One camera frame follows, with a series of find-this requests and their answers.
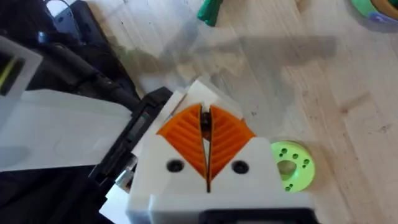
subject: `wooden surface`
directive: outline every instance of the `wooden surface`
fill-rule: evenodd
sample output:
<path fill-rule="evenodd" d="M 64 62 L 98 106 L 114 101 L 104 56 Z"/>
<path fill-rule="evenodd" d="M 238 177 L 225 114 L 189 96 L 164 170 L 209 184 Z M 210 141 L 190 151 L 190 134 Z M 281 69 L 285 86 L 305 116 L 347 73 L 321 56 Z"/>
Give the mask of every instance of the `wooden surface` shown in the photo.
<path fill-rule="evenodd" d="M 249 127 L 308 147 L 322 223 L 398 222 L 398 35 L 345 0 L 90 1 L 141 91 L 206 76 Z"/>

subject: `screw hole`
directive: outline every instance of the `screw hole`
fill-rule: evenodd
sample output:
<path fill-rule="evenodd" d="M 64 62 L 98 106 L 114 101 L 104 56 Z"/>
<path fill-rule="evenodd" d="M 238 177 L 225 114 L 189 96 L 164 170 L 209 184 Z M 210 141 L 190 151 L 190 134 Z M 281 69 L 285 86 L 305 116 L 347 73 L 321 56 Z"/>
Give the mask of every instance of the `screw hole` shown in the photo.
<path fill-rule="evenodd" d="M 171 161 L 168 161 L 166 167 L 170 172 L 180 172 L 184 169 L 184 163 L 181 160 L 172 159 Z"/>
<path fill-rule="evenodd" d="M 245 174 L 249 172 L 249 165 L 244 161 L 235 161 L 232 163 L 232 170 L 237 174 Z"/>

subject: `spool of tape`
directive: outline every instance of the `spool of tape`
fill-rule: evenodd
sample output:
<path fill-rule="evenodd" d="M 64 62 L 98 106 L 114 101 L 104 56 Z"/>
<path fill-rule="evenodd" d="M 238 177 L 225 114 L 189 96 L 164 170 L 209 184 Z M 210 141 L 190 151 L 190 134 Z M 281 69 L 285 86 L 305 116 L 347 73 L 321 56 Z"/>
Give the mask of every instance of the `spool of tape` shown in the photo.
<path fill-rule="evenodd" d="M 393 19 L 398 19 L 398 10 L 389 2 L 389 0 L 371 0 L 374 7 L 379 12 Z"/>
<path fill-rule="evenodd" d="M 298 192 L 307 188 L 315 176 L 311 155 L 301 145 L 280 141 L 271 144 L 285 191 Z"/>
<path fill-rule="evenodd" d="M 351 0 L 353 6 L 365 17 L 384 24 L 397 24 L 398 21 L 380 13 L 371 0 Z"/>

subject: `black screw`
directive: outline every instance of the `black screw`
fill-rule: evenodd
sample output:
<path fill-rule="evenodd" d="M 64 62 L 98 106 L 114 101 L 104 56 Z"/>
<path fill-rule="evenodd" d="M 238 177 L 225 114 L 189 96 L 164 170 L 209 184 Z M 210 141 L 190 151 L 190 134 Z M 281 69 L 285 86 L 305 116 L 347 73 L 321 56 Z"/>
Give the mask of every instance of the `black screw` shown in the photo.
<path fill-rule="evenodd" d="M 210 131 L 211 130 L 211 114 L 209 112 L 204 112 L 201 114 L 200 128 L 201 128 L 201 131 Z"/>
<path fill-rule="evenodd" d="M 235 161 L 232 163 L 232 170 L 237 174 L 245 174 L 249 172 L 249 165 L 244 161 Z"/>
<path fill-rule="evenodd" d="M 178 159 L 172 159 L 167 163 L 167 170 L 170 172 L 180 172 L 184 169 L 184 163 Z"/>

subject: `orange fin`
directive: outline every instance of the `orange fin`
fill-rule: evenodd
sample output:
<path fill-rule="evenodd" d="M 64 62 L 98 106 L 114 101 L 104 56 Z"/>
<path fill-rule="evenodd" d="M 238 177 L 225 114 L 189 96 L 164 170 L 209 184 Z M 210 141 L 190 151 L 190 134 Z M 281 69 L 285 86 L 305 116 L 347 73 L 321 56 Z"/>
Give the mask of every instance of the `orange fin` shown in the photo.
<path fill-rule="evenodd" d="M 175 115 L 157 132 L 207 180 L 206 157 L 200 128 L 201 105 L 193 105 Z"/>
<path fill-rule="evenodd" d="M 210 106 L 211 142 L 209 177 L 213 180 L 226 164 L 256 135 L 229 112 Z"/>

